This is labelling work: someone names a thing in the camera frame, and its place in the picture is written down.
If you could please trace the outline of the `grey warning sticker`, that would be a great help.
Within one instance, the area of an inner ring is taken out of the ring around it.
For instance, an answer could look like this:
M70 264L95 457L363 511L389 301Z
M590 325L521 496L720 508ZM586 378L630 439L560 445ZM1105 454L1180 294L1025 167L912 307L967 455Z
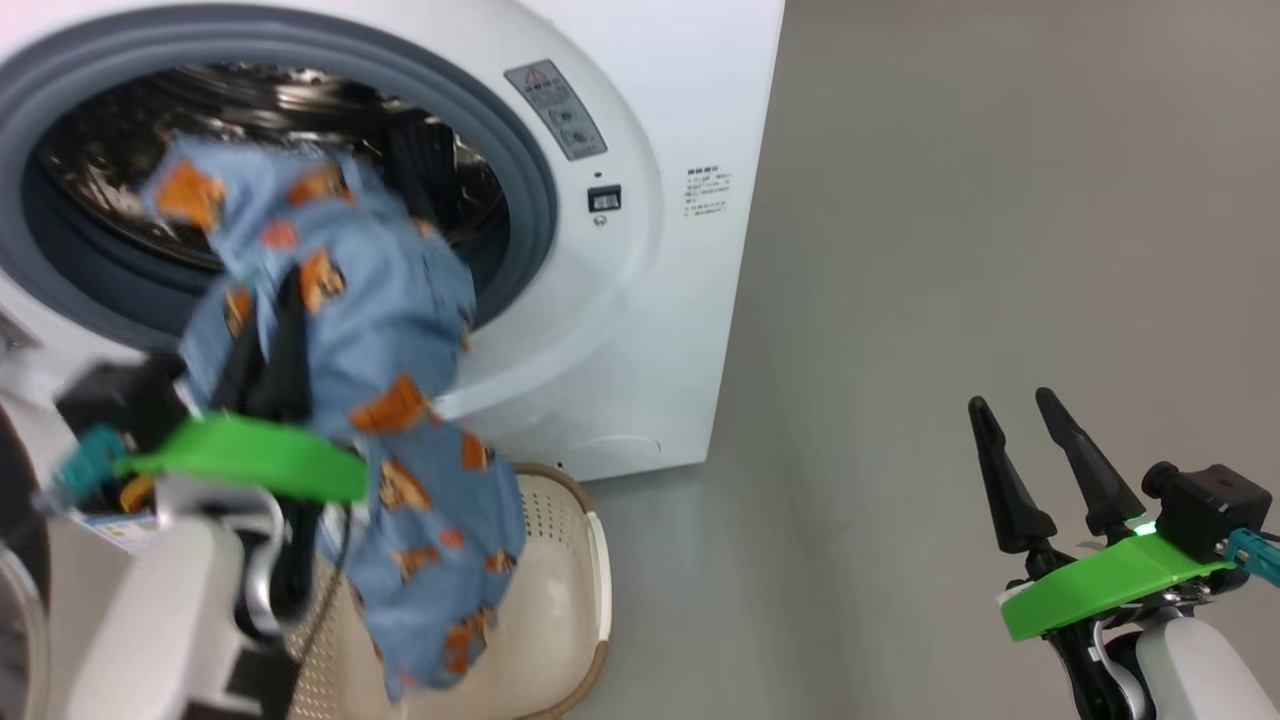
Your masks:
M608 152L591 113L553 60L511 68L504 77L539 115L567 160L577 161Z

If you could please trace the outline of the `blue garment with orange print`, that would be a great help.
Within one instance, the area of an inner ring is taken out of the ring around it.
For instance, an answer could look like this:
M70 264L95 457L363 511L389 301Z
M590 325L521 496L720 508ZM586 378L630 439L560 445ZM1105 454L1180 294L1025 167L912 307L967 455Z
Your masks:
M174 138L140 190L150 215L202 231L221 274L180 340L211 406L233 293L264 301L294 265L308 309L306 430L369 470L364 509L326 542L390 702L457 685L486 648L527 538L512 466L435 410L475 316L470 269L347 151Z

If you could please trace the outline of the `white front-load washing machine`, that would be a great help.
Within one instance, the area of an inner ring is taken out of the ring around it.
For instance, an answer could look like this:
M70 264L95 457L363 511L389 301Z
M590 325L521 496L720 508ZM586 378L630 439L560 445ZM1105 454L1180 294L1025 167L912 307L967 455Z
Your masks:
M470 265L438 407L595 480L701 462L786 0L0 0L0 404L177 343L216 256L137 186L175 132L364 152ZM504 72L550 59L608 152Z

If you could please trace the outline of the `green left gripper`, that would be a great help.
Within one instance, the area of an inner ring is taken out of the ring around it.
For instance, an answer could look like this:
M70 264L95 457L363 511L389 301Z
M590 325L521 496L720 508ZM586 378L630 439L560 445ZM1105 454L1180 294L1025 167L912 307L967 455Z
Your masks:
M255 320L233 338L218 383L212 410L244 414L262 372L262 418L307 421L311 416L308 309L301 268L282 278L273 305L275 331L262 369ZM362 503L369 496L364 460L297 427L239 415L192 416L156 448L113 462L118 477L132 474L192 477L229 486L260 487L273 495L319 503Z

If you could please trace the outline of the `blue energy label sticker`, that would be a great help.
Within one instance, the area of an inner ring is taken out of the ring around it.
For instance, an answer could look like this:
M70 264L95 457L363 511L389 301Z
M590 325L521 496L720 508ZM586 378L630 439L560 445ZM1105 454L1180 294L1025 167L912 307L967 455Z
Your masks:
M86 514L74 511L70 519L101 541L138 555L146 551L157 532L156 518L150 511L134 514Z

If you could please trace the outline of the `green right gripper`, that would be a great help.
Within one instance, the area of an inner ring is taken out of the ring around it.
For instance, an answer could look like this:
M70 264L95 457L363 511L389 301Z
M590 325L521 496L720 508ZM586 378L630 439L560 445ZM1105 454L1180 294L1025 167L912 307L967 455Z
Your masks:
M1036 402L1075 477L1089 533L1119 543L1053 569L1018 591L1006 591L1000 612L1012 641L1037 638L1234 568L1219 556L1199 562L1160 534L1133 537L1129 523L1146 514L1144 505L1051 388L1039 387ZM1000 551L1034 553L1047 548L1057 527L1038 509L1012 465L995 413L980 396L970 398L966 411Z

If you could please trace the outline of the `white perforated laundry basket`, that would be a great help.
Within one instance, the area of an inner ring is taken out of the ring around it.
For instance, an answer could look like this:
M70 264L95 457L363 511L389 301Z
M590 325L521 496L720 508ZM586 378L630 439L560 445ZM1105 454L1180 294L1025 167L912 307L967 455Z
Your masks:
M609 653L605 532L568 474L534 462L515 470L527 541L488 647L465 679L390 703L353 589L319 561L315 587L330 603L288 639L302 669L285 720L570 720Z

